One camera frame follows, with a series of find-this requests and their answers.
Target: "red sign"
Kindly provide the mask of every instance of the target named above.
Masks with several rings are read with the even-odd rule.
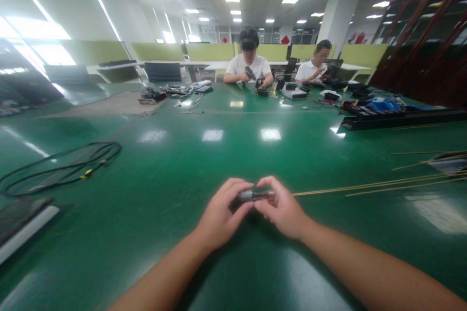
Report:
[[[288,36],[284,36],[281,40],[281,43],[283,43],[284,45],[288,45],[290,42],[290,40],[288,39]]]

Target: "green partition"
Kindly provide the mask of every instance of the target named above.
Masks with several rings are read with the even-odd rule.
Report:
[[[313,58],[313,53],[316,50],[316,45],[303,45],[303,44],[293,44],[291,57],[299,58],[300,62],[306,62]],[[336,50],[336,45],[332,45],[329,58],[332,58],[334,51]]]
[[[232,44],[186,44],[190,61],[230,61],[234,57]]]
[[[387,47],[387,44],[345,45],[341,59],[347,64],[376,68]]]
[[[131,43],[140,61],[184,61],[180,44]]]
[[[77,64],[93,66],[129,59],[120,41],[61,40],[60,43]]]
[[[260,44],[258,55],[265,57],[268,61],[285,61],[287,58],[288,45],[283,44]]]

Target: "forearm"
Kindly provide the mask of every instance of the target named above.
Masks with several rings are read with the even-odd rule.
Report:
[[[194,231],[144,275],[109,311],[167,311],[177,305],[210,248]]]
[[[370,310],[467,310],[427,274],[311,219],[301,241]]]
[[[241,75],[240,74],[225,74],[224,75],[224,82],[225,83],[236,83],[237,81],[241,80]]]

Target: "black hair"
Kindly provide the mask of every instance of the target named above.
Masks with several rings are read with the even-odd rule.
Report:
[[[322,49],[332,49],[331,42],[329,40],[321,40],[316,46],[316,53],[321,52]]]
[[[259,46],[259,36],[258,32],[255,29],[249,29],[249,30],[242,30],[240,33],[240,43],[245,40],[245,41],[253,41],[256,48]]]

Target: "green workbench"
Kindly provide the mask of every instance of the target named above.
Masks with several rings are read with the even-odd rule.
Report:
[[[2,310],[105,310],[193,230],[229,177],[273,174],[303,192],[436,173],[391,171],[466,149],[467,122],[336,134],[338,110],[311,100],[256,97],[252,85],[213,84],[203,114],[165,102],[152,116],[47,118],[140,84],[62,88],[60,102],[0,120],[1,174],[69,148],[112,139],[123,146],[90,179],[51,190],[62,210],[0,266]],[[319,99],[312,90],[311,99]],[[467,298],[467,186],[298,198],[316,221],[416,266]],[[0,198],[0,206],[10,200]],[[255,212],[204,263],[180,310],[361,310],[312,253]]]

